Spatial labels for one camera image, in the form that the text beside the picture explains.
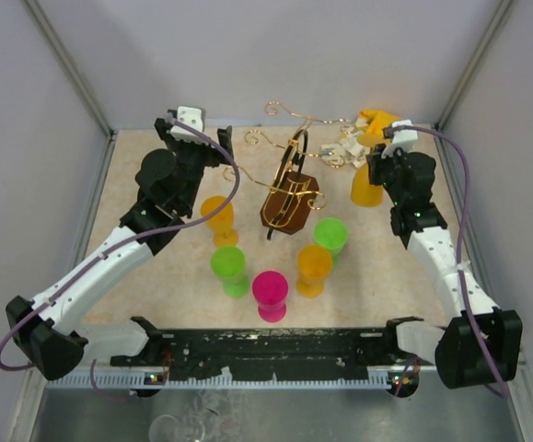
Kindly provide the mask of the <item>gold wire wine glass rack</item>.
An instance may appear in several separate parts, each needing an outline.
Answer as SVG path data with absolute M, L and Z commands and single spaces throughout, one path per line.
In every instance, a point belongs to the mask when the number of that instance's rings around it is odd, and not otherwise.
M 241 166 L 226 167 L 223 176 L 229 181 L 246 176 L 251 182 L 267 190 L 260 209 L 260 218 L 262 225 L 267 228 L 266 238 L 271 239 L 276 231 L 286 235 L 295 234 L 304 228 L 312 212 L 319 211 L 326 205 L 326 196 L 320 191 L 317 179 L 304 171 L 306 159 L 309 157 L 321 159 L 332 169 L 339 169 L 345 165 L 345 159 L 340 154 L 311 153 L 308 150 L 308 129 L 314 123 L 338 125 L 342 134 L 351 135 L 356 132 L 356 125 L 354 121 L 344 118 L 323 120 L 299 114 L 275 100 L 267 102 L 264 111 L 269 116 L 285 111 L 290 116 L 302 120 L 286 144 L 269 142 L 271 146 L 284 151 L 272 181 L 268 183 L 256 180 Z

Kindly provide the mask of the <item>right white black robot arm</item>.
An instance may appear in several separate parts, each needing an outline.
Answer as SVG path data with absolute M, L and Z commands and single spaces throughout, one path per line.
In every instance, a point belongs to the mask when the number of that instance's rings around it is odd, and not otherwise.
M 449 389 L 513 380 L 522 321 L 514 310 L 501 309 L 463 262 L 432 201 L 435 160 L 379 144 L 367 165 L 370 182 L 382 186 L 392 202 L 393 234 L 426 271 L 449 320 L 445 328 L 414 317 L 389 320 L 384 356 L 396 365 L 412 356 L 434 365 Z

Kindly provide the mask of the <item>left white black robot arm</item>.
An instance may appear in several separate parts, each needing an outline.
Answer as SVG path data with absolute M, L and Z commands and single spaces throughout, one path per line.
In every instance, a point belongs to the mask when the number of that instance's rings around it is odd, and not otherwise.
M 192 217 L 205 169 L 235 164 L 232 127 L 218 129 L 216 139 L 181 117 L 159 118 L 155 127 L 165 147 L 144 157 L 135 176 L 137 200 L 119 225 L 59 282 L 6 306 L 11 340 L 48 380 L 87 361 L 136 359 L 150 366 L 163 354 L 158 329 L 143 318 L 93 326 L 82 322 L 116 284 L 158 255 L 182 229 L 217 213 Z

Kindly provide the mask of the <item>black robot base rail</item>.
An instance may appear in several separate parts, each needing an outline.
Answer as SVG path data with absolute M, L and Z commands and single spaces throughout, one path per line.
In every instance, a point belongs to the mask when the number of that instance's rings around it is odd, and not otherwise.
M 355 388 L 411 396 L 419 375 L 382 328 L 154 330 L 120 368 L 156 367 L 150 386 Z

